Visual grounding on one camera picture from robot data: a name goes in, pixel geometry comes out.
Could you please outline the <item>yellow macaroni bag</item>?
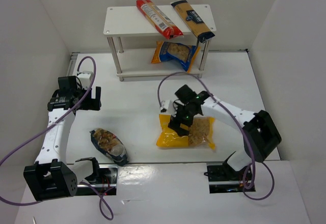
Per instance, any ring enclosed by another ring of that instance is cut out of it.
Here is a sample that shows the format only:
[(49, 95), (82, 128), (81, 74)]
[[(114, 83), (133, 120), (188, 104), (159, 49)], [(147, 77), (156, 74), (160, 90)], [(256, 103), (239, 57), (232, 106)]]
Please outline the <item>yellow macaroni bag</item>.
[(179, 136), (174, 130), (168, 127), (170, 117), (169, 115), (159, 115), (162, 129), (156, 142), (159, 148), (210, 148), (215, 150), (215, 143), (212, 139), (214, 118), (195, 117), (191, 127), (181, 126), (183, 129), (189, 129), (189, 135)]

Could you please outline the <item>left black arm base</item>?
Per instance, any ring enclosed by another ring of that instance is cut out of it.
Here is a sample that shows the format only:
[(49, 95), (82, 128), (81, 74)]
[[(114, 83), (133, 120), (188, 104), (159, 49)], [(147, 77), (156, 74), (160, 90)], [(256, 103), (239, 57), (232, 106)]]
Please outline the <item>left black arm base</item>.
[(89, 183), (100, 194), (116, 195), (118, 166), (113, 164), (100, 164), (98, 175), (89, 176), (83, 182)]

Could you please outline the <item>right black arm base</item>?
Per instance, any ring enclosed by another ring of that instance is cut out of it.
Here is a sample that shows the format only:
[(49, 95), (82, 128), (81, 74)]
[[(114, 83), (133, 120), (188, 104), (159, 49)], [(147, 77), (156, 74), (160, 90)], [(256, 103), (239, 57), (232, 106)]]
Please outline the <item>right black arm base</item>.
[(239, 172), (227, 170), (222, 164), (208, 164), (204, 176), (208, 179), (209, 193), (242, 192), (245, 167)]

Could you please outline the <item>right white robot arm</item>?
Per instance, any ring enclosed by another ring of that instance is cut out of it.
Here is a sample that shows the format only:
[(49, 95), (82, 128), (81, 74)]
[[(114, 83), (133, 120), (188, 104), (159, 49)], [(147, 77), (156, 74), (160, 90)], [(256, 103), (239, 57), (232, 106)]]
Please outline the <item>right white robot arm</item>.
[(232, 153), (222, 164), (222, 172), (231, 178), (250, 163), (263, 163), (280, 144), (282, 138), (270, 114), (264, 110), (253, 112), (225, 103), (208, 91), (194, 92), (183, 85), (175, 92), (181, 101), (171, 116), (168, 127), (179, 136), (189, 135), (189, 129), (196, 115), (208, 116), (238, 129), (243, 137), (243, 149)]

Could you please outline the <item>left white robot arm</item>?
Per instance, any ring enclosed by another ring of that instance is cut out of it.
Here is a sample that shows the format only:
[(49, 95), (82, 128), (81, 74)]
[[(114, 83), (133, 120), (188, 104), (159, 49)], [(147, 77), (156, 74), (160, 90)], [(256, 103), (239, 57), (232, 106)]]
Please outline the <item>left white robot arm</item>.
[(96, 87), (92, 97), (94, 74), (78, 72), (76, 76), (58, 79), (47, 104), (48, 127), (42, 148), (33, 165), (24, 168), (23, 176), (36, 201), (73, 197), (81, 181), (92, 181), (99, 176), (99, 163), (94, 157), (78, 159), (66, 164), (68, 138), (78, 110), (99, 111), (101, 88)]

